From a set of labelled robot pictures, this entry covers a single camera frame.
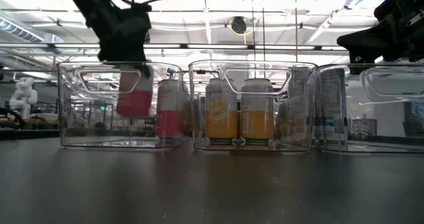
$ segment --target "plastic bin handle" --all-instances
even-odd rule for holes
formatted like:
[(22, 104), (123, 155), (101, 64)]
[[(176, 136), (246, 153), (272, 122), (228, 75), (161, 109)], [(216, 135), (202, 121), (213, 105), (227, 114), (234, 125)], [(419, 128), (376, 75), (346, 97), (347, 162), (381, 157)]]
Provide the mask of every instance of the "plastic bin handle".
[[(85, 84), (84, 79), (82, 78), (82, 73), (120, 73), (128, 72), (128, 73), (137, 73), (137, 81), (134, 82), (134, 85), (131, 87), (129, 91), (91, 91), (88, 89), (87, 84)], [(82, 86), (84, 87), (85, 91), (91, 94), (123, 94), (123, 93), (130, 93), (134, 90), (135, 86), (137, 85), (138, 81), (140, 81), (141, 78), (141, 71), (136, 69), (80, 69), (77, 71), (78, 79), (82, 81)]]
[(230, 79), (228, 78), (227, 72), (285, 72), (288, 74), (287, 79), (285, 80), (282, 87), (284, 87), (292, 78), (292, 72), (289, 69), (286, 68), (232, 68), (232, 67), (224, 67), (221, 69), (221, 73), (224, 77), (224, 79), (227, 81), (227, 83), (230, 85), (230, 88), (233, 92), (238, 94), (254, 94), (254, 95), (281, 95), (284, 90), (281, 89), (280, 91), (239, 91), (237, 90), (237, 87), (235, 87), (235, 84), (233, 82), (230, 82)]
[[(422, 98), (422, 97), (424, 97), (424, 91), (417, 92), (417, 93), (386, 93), (386, 94), (382, 94), (382, 93), (378, 92), (378, 90), (376, 89), (376, 86), (374, 85), (374, 82), (371, 80), (370, 76), (372, 74), (375, 74), (375, 73), (372, 72), (372, 71), (365, 72), (364, 77), (365, 77), (365, 80), (370, 85), (369, 87), (370, 87), (371, 90), (368, 91), (368, 92), (371, 92), (374, 95), (377, 95), (379, 97), (396, 97), (396, 98)], [(423, 74), (424, 75), (424, 72), (423, 71), (414, 71), (414, 74)]]

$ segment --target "fluorescent light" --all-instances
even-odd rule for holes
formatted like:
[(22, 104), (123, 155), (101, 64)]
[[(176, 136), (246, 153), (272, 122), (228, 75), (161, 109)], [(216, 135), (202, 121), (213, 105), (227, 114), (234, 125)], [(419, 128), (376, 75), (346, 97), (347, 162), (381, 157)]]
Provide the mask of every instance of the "fluorescent light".
[[(313, 50), (314, 46), (292, 46), (292, 45), (265, 45), (265, 49), (269, 50)], [(264, 49), (263, 45), (256, 45), (255, 49)]]
[[(224, 25), (216, 25), (216, 26), (210, 26), (209, 28), (223, 28)], [(170, 26), (160, 26), (160, 25), (152, 25), (153, 29), (158, 30), (165, 30), (165, 31), (199, 31), (207, 29), (207, 27), (170, 27)]]
[(84, 28), (84, 29), (89, 29), (87, 26), (85, 25), (78, 25), (78, 24), (74, 24), (74, 23), (61, 23), (62, 26), (65, 27), (71, 27), (71, 28)]
[(189, 44), (187, 47), (197, 49), (247, 49), (247, 45)]
[(342, 46), (324, 46), (322, 47), (322, 50), (337, 50), (337, 51), (345, 51), (346, 48), (343, 48)]
[(55, 44), (56, 48), (100, 48), (98, 44)]
[(41, 43), (0, 43), (1, 48), (48, 48), (47, 44)]
[(145, 44), (144, 48), (180, 48), (179, 44)]
[(358, 32), (362, 30), (369, 29), (371, 27), (364, 27), (364, 28), (327, 28), (325, 29), (325, 32)]
[(56, 23), (42, 23), (42, 24), (36, 24), (32, 26), (36, 28), (42, 28), (42, 27), (54, 27), (56, 25), (57, 25)]
[(44, 78), (44, 79), (54, 78), (54, 76), (45, 74), (43, 72), (23, 72), (23, 73), (26, 74), (26, 75), (37, 77), (37, 78)]

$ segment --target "clear plastic bin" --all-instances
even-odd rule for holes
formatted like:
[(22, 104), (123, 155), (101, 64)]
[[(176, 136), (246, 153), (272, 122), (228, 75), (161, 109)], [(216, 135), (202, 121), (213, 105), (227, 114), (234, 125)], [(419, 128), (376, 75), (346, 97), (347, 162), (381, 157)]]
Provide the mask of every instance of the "clear plastic bin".
[(63, 146), (173, 148), (190, 140), (182, 71), (171, 64), (58, 64)]
[(190, 64), (194, 148), (307, 152), (315, 68), (235, 60)]
[(318, 69), (314, 141), (337, 152), (424, 152), (424, 66)]

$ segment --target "ceiling beam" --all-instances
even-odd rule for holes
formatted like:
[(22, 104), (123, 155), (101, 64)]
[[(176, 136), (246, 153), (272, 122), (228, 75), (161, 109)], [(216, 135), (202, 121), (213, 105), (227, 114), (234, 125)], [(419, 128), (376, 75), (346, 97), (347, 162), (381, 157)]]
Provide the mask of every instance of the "ceiling beam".
[(341, 8), (334, 9), (331, 11), (327, 19), (322, 22), (315, 32), (303, 43), (303, 44), (311, 44), (315, 39), (319, 37), (327, 28), (331, 26), (331, 24), (338, 19), (347, 9), (350, 9), (349, 5), (355, 5), (359, 0), (346, 0), (344, 5)]
[(58, 0), (61, 4), (63, 4), (65, 10), (69, 12), (69, 14), (73, 15), (74, 18), (85, 26), (85, 19), (80, 17), (80, 14), (75, 12), (69, 5), (65, 4), (64, 0)]
[(211, 30), (211, 20), (209, 18), (209, 6), (207, 3), (207, 0), (204, 0), (205, 2), (205, 12), (204, 12), (204, 19), (205, 19), (205, 27), (206, 27), (206, 38), (207, 38), (207, 43), (211, 44), (212, 43), (212, 30)]

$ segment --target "gray table surface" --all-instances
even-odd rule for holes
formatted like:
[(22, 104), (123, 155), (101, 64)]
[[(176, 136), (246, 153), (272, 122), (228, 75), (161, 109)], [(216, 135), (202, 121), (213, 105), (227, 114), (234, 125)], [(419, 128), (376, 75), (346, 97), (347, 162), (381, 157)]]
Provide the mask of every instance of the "gray table surface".
[(0, 223), (424, 223), (424, 156), (0, 142)]

